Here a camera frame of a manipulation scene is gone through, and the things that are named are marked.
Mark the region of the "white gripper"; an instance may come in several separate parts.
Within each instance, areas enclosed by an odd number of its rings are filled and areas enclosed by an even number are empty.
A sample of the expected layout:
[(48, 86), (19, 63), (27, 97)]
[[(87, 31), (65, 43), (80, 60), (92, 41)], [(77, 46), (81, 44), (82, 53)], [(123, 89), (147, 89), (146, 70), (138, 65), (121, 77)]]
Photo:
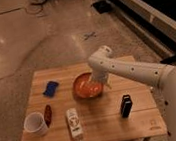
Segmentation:
[(111, 84), (107, 81), (109, 78), (109, 75), (105, 71), (92, 71), (90, 75), (90, 80), (94, 82), (99, 82), (104, 84), (106, 87), (108, 87), (110, 90), (112, 89)]

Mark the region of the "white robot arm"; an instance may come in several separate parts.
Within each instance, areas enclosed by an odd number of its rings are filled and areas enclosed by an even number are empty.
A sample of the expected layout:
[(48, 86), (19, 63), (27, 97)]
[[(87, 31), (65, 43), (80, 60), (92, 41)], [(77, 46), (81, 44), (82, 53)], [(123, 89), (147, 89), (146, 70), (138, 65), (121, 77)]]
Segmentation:
[(109, 74), (118, 75), (163, 90), (165, 119), (168, 141), (176, 141), (176, 65), (130, 62), (114, 59), (113, 50), (109, 46), (101, 46), (90, 55), (87, 65), (92, 70), (94, 81), (107, 82)]

